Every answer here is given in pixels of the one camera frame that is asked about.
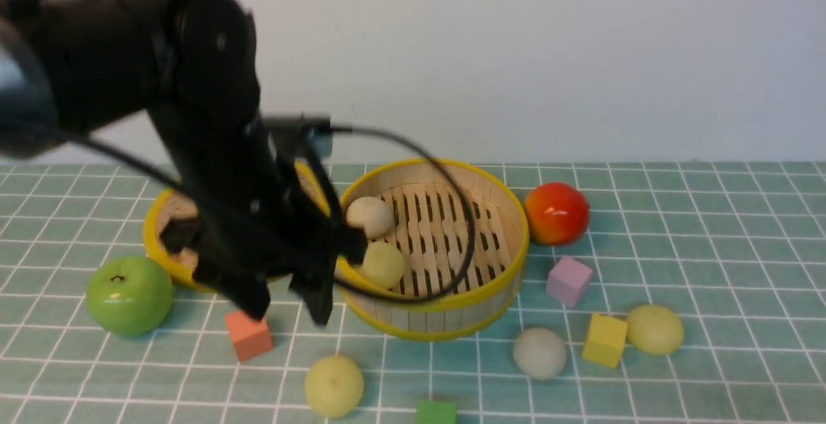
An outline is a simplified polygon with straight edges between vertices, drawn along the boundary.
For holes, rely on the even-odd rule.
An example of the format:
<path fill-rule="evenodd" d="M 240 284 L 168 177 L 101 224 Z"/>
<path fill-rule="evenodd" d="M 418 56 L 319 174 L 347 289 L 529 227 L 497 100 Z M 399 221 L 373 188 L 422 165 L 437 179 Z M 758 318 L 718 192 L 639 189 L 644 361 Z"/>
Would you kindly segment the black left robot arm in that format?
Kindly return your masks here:
<path fill-rule="evenodd" d="M 2 156 L 77 143 L 168 183 L 90 138 L 144 110 L 196 204 L 150 231 L 162 253 L 194 253 L 194 283 L 254 320 L 268 281 L 289 275 L 325 326 L 336 261 L 361 260 L 366 239 L 321 164 L 328 115 L 262 116 L 259 103 L 256 24 L 236 0 L 2 0 Z"/>

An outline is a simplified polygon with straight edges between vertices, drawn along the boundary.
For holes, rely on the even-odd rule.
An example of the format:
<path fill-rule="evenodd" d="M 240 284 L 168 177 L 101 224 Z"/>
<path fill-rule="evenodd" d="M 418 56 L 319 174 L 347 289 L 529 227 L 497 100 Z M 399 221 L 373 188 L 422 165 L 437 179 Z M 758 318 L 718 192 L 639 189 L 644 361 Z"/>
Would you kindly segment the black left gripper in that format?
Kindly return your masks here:
<path fill-rule="evenodd" d="M 292 273 L 289 289 L 326 327 L 336 260 L 360 263 L 368 248 L 364 232 L 345 221 L 321 163 L 331 117 L 183 105 L 148 115 L 213 244 L 199 248 L 192 281 L 262 321 L 271 302 L 266 279 Z"/>

